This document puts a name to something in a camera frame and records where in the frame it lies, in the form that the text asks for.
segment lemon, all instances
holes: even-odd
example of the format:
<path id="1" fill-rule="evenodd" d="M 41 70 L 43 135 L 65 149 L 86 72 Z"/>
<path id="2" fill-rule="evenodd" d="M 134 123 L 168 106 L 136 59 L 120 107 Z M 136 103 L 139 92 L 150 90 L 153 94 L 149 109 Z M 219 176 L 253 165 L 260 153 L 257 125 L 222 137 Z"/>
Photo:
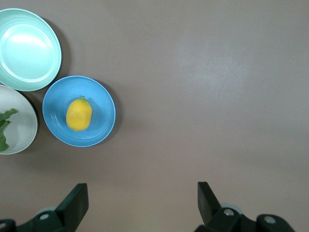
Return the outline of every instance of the lemon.
<path id="1" fill-rule="evenodd" d="M 68 107 L 66 121 L 74 131 L 85 130 L 91 120 L 92 108 L 85 97 L 74 100 Z"/>

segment green leaf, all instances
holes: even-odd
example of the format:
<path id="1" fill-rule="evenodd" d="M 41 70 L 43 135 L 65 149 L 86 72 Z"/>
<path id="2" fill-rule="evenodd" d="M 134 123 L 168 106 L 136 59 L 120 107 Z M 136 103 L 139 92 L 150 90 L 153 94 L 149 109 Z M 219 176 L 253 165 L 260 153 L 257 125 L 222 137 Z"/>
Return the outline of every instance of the green leaf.
<path id="1" fill-rule="evenodd" d="M 0 122 L 0 130 L 4 130 L 4 128 L 6 128 L 7 125 L 9 125 L 10 123 L 11 123 L 10 121 L 2 120 Z"/>
<path id="2" fill-rule="evenodd" d="M 3 114 L 0 113 L 0 121 L 8 119 L 12 114 L 16 114 L 17 110 L 11 108 L 10 110 L 5 111 Z"/>
<path id="3" fill-rule="evenodd" d="M 0 151 L 5 151 L 9 146 L 6 144 L 6 138 L 4 136 L 3 130 L 0 130 Z"/>

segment mint green bowl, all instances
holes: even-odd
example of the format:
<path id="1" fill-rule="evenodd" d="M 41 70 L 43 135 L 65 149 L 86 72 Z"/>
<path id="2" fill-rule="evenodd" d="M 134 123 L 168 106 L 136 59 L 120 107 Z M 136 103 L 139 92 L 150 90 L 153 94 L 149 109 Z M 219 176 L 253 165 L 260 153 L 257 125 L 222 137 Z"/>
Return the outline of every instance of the mint green bowl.
<path id="1" fill-rule="evenodd" d="M 52 28 L 23 9 L 0 11 L 0 82 L 20 91 L 46 87 L 59 72 L 61 48 Z"/>

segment blue bowl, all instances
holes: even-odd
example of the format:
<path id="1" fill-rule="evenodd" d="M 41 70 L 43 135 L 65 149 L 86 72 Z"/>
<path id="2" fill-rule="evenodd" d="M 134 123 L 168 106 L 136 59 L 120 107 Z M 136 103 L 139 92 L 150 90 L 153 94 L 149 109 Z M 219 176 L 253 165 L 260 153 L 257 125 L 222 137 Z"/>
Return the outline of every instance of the blue bowl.
<path id="1" fill-rule="evenodd" d="M 66 123 L 69 105 L 84 96 L 92 107 L 90 125 L 73 131 Z M 99 82 L 85 76 L 67 76 L 53 83 L 43 100 L 43 117 L 50 132 L 71 146 L 93 146 L 112 131 L 116 109 L 109 92 Z"/>

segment white bowl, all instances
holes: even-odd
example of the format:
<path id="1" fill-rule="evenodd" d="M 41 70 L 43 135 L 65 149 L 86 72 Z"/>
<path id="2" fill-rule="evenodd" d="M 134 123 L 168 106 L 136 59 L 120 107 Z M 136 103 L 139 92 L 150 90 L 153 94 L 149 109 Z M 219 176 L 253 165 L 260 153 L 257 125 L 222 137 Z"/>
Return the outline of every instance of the white bowl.
<path id="1" fill-rule="evenodd" d="M 11 108 L 18 112 L 10 116 L 11 123 L 3 130 L 9 148 L 0 155 L 10 155 L 25 150 L 34 140 L 38 130 L 38 119 L 30 102 L 19 92 L 0 85 L 0 113 Z"/>

